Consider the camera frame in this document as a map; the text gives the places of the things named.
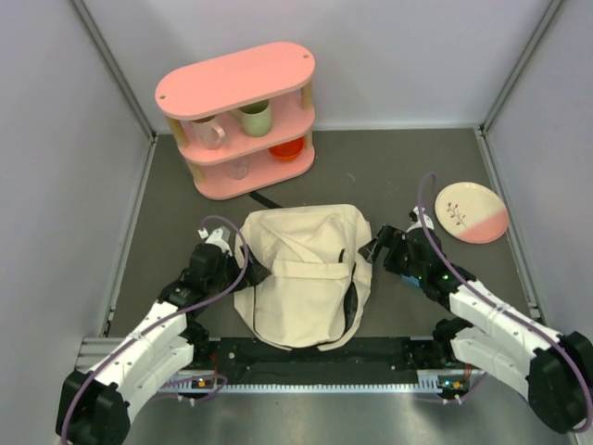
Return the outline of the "cream canvas backpack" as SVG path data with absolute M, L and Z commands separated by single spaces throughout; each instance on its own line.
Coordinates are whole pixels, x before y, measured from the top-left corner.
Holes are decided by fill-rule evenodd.
M 270 276 L 237 291 L 233 305 L 260 341 L 281 350 L 338 349 L 354 337 L 371 294 L 372 266 L 360 248 L 370 223 L 351 204 L 258 210 L 247 215 L 242 246 Z

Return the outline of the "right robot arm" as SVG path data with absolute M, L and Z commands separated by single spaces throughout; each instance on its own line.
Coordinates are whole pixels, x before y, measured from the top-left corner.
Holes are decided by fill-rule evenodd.
M 403 232 L 384 225 L 360 248 L 375 262 L 417 286 L 452 314 L 433 333 L 432 353 L 446 367 L 464 362 L 485 371 L 529 404 L 557 433 L 578 431 L 592 421 L 592 343 L 562 334 L 516 311 L 494 296 L 473 274 L 443 261 L 431 229 L 414 224 Z

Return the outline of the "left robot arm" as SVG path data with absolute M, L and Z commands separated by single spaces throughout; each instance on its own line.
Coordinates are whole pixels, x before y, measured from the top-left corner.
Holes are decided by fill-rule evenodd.
M 271 274 L 247 246 L 240 251 L 241 261 L 222 242 L 197 245 L 142 322 L 88 371 L 66 377 L 56 421 L 62 443 L 123 443 L 136 415 L 178 371 L 208 361 L 210 346 L 197 315 Z

